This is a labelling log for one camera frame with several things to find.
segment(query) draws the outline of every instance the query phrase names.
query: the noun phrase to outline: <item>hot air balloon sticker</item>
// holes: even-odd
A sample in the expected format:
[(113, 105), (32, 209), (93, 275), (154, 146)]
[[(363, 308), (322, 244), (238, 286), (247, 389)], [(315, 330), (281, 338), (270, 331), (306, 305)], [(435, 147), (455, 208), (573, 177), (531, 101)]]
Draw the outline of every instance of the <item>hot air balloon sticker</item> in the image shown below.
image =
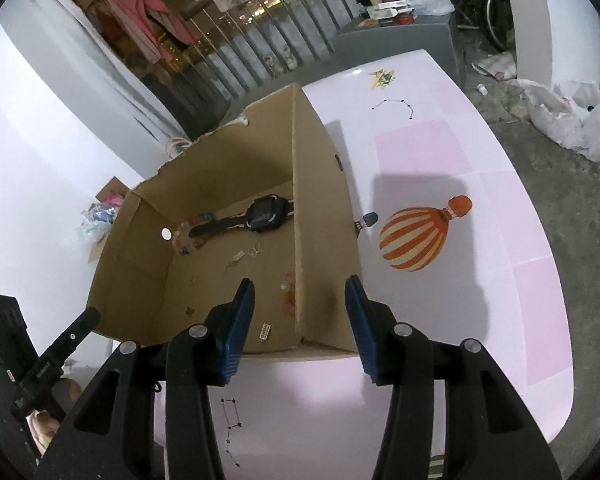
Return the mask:
[(388, 219), (380, 231), (382, 257), (394, 269), (420, 270), (429, 265), (445, 244), (449, 221), (461, 218), (472, 207), (465, 195), (449, 200), (444, 209), (409, 207)]

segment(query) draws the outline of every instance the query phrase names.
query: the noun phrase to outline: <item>constellation sticker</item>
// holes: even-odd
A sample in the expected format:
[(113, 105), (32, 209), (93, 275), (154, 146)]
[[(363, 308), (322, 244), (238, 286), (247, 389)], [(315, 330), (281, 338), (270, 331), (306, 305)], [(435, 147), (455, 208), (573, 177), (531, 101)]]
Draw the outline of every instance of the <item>constellation sticker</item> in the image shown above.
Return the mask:
[[(224, 412), (224, 418), (226, 420), (226, 440), (224, 441), (226, 444), (226, 447), (224, 450), (227, 452), (229, 457), (231, 457), (231, 460), (234, 461), (235, 466), (240, 467), (240, 464), (238, 464), (236, 462), (236, 459), (231, 454), (231, 451), (229, 451), (229, 444), (231, 444), (231, 430), (233, 428), (241, 428), (242, 427), (242, 423), (240, 422), (240, 415), (238, 415), (238, 407), (235, 405), (235, 399), (220, 399), (220, 402), (222, 402), (222, 411)], [(234, 405), (235, 424), (232, 424), (229, 421), (229, 415), (226, 412), (226, 405), (225, 405), (226, 402), (230, 402)]]
[(384, 90), (395, 81), (395, 70), (385, 70), (384, 68), (381, 68), (377, 72), (372, 72), (369, 75), (374, 76), (374, 82), (371, 85), (372, 90), (374, 88)]
[(411, 108), (411, 105), (407, 104), (407, 101), (405, 101), (404, 99), (385, 99), (384, 101), (382, 101), (381, 103), (378, 103), (376, 106), (374, 106), (371, 109), (375, 110), (376, 108), (378, 108), (380, 105), (383, 105), (384, 103), (402, 103), (402, 104), (404, 104), (409, 110), (411, 110), (411, 115), (409, 116), (409, 118), (413, 119), (413, 108)]

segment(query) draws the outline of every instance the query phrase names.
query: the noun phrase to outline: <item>cardboard box in background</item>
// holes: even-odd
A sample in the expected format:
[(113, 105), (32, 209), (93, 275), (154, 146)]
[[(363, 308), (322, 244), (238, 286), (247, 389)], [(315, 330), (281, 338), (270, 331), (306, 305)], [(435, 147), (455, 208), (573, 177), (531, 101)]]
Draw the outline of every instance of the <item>cardboard box in background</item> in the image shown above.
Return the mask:
[[(129, 188), (122, 184), (117, 177), (113, 177), (111, 180), (109, 180), (109, 182), (107, 182), (107, 185), (98, 192), (96, 195), (96, 200), (98, 202), (104, 202), (111, 195), (126, 196), (128, 192)], [(106, 234), (102, 240), (93, 245), (91, 251), (89, 252), (89, 259), (87, 263), (94, 262), (100, 257), (108, 237), (109, 234)]]
[[(331, 139), (297, 85), (251, 104), (244, 117), (248, 124), (226, 124), (202, 137), (126, 196), (88, 299), (102, 314), (102, 335), (167, 342), (231, 301), (240, 280), (250, 278), (256, 306), (245, 353), (301, 359), (355, 352), (344, 285), (360, 273), (360, 258)], [(293, 218), (278, 230), (227, 231), (186, 255), (161, 236), (163, 228), (173, 231), (205, 212), (239, 214), (272, 192), (294, 199)], [(230, 266), (239, 251), (247, 254)], [(292, 272), (295, 312), (284, 307), (280, 289)], [(271, 325), (265, 342), (263, 323)]]

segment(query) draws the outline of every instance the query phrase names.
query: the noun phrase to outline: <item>blue gripper pad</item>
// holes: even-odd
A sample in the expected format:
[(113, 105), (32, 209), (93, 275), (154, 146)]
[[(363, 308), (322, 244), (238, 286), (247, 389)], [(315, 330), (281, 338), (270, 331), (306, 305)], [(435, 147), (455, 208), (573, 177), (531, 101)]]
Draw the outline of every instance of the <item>blue gripper pad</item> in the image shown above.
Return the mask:
[(373, 384), (394, 384), (400, 375), (400, 349), (392, 345), (394, 314), (366, 296), (360, 278), (351, 276), (344, 289), (345, 306), (365, 374)]
[(255, 307), (256, 293), (251, 280), (244, 279), (238, 287), (234, 300), (230, 303), (232, 317), (222, 343), (219, 378), (228, 383), (238, 371), (240, 356), (247, 339), (247, 332), (251, 324), (253, 309)]

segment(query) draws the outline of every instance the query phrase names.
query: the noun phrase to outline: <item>white wall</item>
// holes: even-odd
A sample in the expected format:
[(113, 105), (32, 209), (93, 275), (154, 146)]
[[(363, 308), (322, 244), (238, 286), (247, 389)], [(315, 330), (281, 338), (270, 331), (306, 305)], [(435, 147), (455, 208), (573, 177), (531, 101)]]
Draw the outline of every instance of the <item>white wall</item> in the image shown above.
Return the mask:
[[(80, 212), (112, 176), (140, 176), (111, 153), (50, 91), (0, 26), (0, 294), (14, 296), (42, 352), (80, 314), (96, 263), (80, 245)], [(106, 359), (109, 341), (92, 334), (73, 359)]]
[(516, 29), (518, 77), (552, 80), (553, 49), (547, 0), (510, 0)]
[[(181, 136), (182, 128), (71, 0), (6, 0), (0, 24), (38, 74), (36, 79), (42, 79), (111, 155), (143, 178), (154, 176), (168, 160), (166, 141)], [(66, 139), (65, 147), (74, 145)]]
[(547, 0), (552, 83), (600, 83), (600, 17), (589, 0)]
[(589, 0), (511, 0), (518, 77), (600, 83), (600, 17)]

